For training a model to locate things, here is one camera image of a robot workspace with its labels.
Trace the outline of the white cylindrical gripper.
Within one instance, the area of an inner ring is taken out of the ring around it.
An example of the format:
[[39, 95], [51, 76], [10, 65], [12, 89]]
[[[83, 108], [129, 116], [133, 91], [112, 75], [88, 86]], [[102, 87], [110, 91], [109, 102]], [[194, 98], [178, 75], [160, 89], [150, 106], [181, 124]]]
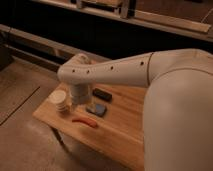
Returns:
[[89, 84], [71, 85], [69, 89], [73, 104], [82, 105], [91, 100], [91, 86]]

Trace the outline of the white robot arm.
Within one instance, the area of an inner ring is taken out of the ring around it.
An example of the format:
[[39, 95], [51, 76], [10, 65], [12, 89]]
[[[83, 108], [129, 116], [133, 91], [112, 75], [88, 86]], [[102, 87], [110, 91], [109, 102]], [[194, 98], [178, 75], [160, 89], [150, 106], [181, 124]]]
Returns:
[[143, 87], [145, 171], [213, 171], [213, 54], [178, 49], [91, 64], [77, 54], [60, 66], [77, 104], [94, 83]]

